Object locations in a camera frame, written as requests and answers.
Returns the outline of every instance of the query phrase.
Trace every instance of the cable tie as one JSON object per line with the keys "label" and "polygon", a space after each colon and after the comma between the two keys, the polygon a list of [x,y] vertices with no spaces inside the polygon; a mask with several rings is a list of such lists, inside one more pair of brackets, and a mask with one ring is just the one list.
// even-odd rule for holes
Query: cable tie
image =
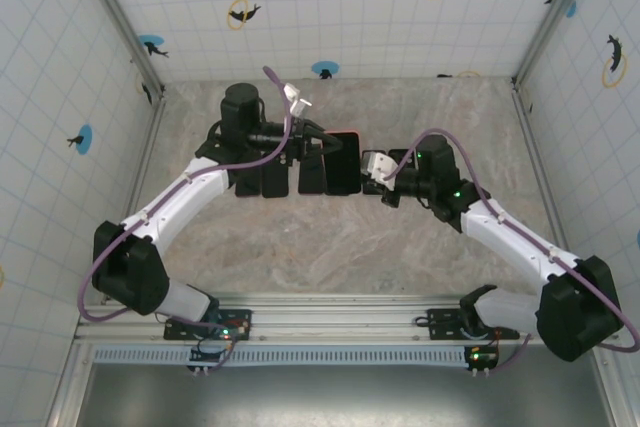
{"label": "cable tie", "polygon": [[182,174],[180,174],[180,177],[178,177],[178,179],[186,180],[188,184],[193,183],[193,178],[191,177],[190,173],[186,170]]}

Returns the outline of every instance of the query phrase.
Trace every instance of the blue circle sticker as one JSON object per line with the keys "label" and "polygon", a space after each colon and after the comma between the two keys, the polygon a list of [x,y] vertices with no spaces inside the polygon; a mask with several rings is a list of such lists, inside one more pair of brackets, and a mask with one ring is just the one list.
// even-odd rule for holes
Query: blue circle sticker
{"label": "blue circle sticker", "polygon": [[91,147],[91,141],[93,140],[93,130],[91,130],[91,126],[84,124],[80,127],[78,137],[82,137],[82,140],[76,143],[76,150],[80,155],[85,155],[89,152],[89,147]]}
{"label": "blue circle sticker", "polygon": [[142,34],[142,35],[139,35],[138,38],[140,39],[140,42],[143,44],[145,42],[151,42],[155,46],[164,44],[164,39],[159,35]]}
{"label": "blue circle sticker", "polygon": [[323,70],[328,70],[331,75],[335,75],[340,70],[340,66],[331,60],[321,60],[311,66],[311,71],[316,74],[322,74]]}

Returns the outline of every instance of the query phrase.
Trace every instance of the dolphin sticker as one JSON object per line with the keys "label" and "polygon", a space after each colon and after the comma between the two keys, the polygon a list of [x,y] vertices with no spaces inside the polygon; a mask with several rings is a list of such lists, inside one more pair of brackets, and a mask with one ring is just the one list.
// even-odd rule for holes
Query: dolphin sticker
{"label": "dolphin sticker", "polygon": [[620,59],[622,59],[622,44],[619,39],[614,38],[612,35],[609,36],[607,44],[613,44],[613,55],[611,56],[613,63],[611,64],[611,72],[615,72],[620,65]]}
{"label": "dolphin sticker", "polygon": [[258,11],[259,8],[260,8],[259,5],[253,4],[253,10],[250,10],[249,12],[247,12],[246,19],[244,17],[244,10],[241,10],[240,12],[234,12],[232,10],[229,12],[229,15],[234,19],[239,20],[240,22],[246,22],[247,20],[253,18],[254,15],[256,15],[256,12]]}

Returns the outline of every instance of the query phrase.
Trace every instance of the marble floor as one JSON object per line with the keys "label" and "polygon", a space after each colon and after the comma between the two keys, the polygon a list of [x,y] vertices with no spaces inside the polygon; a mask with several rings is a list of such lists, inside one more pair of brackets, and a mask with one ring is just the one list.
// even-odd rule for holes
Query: marble floor
{"label": "marble floor", "polygon": [[[267,117],[281,119],[276,88],[268,80],[253,83]],[[404,148],[427,127],[450,130],[468,149],[483,187],[550,238],[508,79],[294,83],[313,103],[307,118],[327,130],[358,131],[361,149]],[[139,207],[182,172],[220,118],[229,84],[168,86]],[[415,199],[391,209],[364,195],[300,196],[295,168],[289,185],[284,199],[238,199],[229,191],[214,200],[167,251],[169,275],[210,292],[462,294],[485,283],[528,290],[517,271]]]}

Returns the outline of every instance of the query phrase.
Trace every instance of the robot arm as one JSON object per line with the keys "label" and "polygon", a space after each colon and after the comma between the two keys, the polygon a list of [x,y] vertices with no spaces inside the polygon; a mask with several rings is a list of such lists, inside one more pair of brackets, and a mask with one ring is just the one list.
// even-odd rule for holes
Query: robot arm
{"label": "robot arm", "polygon": [[[518,222],[488,192],[483,191],[486,199],[481,199],[476,186],[460,178],[453,150],[443,136],[425,137],[413,155],[418,168],[403,168],[394,177],[398,165],[390,157],[372,153],[363,159],[363,173],[384,187],[382,202],[397,207],[402,196],[426,199],[439,220],[496,252],[536,292],[514,294],[484,286],[465,296],[460,316],[469,334],[506,327],[539,335],[558,357],[572,361],[622,327],[610,308],[558,263],[560,259],[586,278],[619,308],[611,272],[602,260],[579,259]],[[544,246],[549,255],[535,244]]]}

